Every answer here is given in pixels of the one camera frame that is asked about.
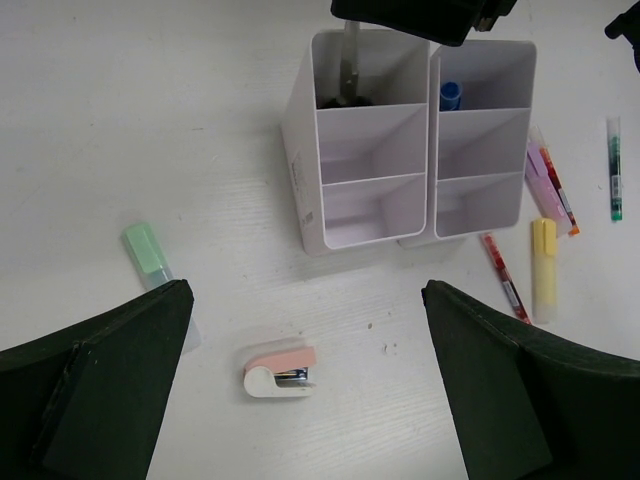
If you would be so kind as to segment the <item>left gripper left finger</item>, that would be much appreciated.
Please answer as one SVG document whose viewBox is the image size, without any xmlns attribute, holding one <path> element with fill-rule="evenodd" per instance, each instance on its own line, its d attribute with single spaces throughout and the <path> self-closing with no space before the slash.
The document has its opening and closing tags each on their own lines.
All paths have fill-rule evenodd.
<svg viewBox="0 0 640 480">
<path fill-rule="evenodd" d="M 2 351 L 2 478 L 146 478 L 193 305 L 173 280 Z"/>
</svg>

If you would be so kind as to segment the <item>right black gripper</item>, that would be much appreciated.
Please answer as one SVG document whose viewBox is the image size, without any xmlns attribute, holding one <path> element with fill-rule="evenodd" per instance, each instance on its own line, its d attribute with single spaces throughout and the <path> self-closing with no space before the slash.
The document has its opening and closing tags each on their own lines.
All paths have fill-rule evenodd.
<svg viewBox="0 0 640 480">
<path fill-rule="evenodd" d="M 516 0 L 333 0 L 330 11 L 345 21 L 383 26 L 458 47 L 472 29 L 490 31 L 515 4 Z"/>
</svg>

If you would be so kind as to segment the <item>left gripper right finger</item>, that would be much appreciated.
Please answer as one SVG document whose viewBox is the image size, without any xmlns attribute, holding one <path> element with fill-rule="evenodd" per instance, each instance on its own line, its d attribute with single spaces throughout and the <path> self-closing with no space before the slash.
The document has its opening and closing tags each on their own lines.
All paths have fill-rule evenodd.
<svg viewBox="0 0 640 480">
<path fill-rule="evenodd" d="M 638 361 L 525 324 L 443 281 L 421 294 L 469 478 L 638 478 Z"/>
</svg>

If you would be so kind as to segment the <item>clear bottle blue cap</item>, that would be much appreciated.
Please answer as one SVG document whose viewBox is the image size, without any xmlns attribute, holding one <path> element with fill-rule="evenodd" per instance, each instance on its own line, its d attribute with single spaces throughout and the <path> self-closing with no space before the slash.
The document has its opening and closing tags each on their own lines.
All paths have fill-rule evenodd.
<svg viewBox="0 0 640 480">
<path fill-rule="evenodd" d="M 439 110 L 441 112 L 457 111 L 460 109 L 462 85 L 455 81 L 448 81 L 440 87 Z"/>
</svg>

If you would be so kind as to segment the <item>black handled scissors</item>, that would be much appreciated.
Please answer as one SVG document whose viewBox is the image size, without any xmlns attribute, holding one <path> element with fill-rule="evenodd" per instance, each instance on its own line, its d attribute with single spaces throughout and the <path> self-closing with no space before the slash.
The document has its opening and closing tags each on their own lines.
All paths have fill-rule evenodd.
<svg viewBox="0 0 640 480">
<path fill-rule="evenodd" d="M 341 47 L 339 93 L 325 102 L 323 109 L 369 107 L 373 102 L 358 94 L 359 61 L 358 61 L 358 36 L 360 23 L 346 21 Z"/>
</svg>

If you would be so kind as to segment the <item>green highlighter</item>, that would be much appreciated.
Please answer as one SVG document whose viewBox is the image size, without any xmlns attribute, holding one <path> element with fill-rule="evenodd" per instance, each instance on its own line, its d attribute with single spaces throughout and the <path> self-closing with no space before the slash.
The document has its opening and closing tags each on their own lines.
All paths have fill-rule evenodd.
<svg viewBox="0 0 640 480">
<path fill-rule="evenodd" d="M 121 238 L 146 291 L 174 280 L 164 252 L 148 223 L 140 222 L 126 227 Z"/>
</svg>

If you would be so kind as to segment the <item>yellow highlighter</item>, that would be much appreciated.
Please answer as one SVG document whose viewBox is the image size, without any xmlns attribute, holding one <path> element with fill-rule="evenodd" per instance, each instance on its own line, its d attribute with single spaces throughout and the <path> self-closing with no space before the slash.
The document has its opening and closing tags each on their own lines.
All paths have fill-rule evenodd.
<svg viewBox="0 0 640 480">
<path fill-rule="evenodd" d="M 532 222 L 531 232 L 534 318 L 539 324 L 549 324 L 557 316 L 556 223 L 538 218 Z"/>
</svg>

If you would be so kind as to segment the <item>green pen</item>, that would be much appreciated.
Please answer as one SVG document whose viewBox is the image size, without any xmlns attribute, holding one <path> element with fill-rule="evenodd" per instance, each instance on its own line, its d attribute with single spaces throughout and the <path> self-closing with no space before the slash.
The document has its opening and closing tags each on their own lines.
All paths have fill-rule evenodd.
<svg viewBox="0 0 640 480">
<path fill-rule="evenodd" d="M 606 121 L 608 165 L 610 179 L 611 220 L 619 222 L 623 218 L 621 180 L 621 131 L 620 118 L 609 117 Z"/>
</svg>

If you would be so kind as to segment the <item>pink highlighter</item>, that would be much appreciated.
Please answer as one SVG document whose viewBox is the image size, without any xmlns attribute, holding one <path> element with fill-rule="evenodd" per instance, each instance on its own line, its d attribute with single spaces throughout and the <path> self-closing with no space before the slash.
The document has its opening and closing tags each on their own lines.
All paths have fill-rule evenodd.
<svg viewBox="0 0 640 480">
<path fill-rule="evenodd" d="M 571 221 L 551 181 L 540 148 L 532 140 L 527 142 L 525 179 L 540 214 L 556 223 L 556 236 L 568 234 Z"/>
</svg>

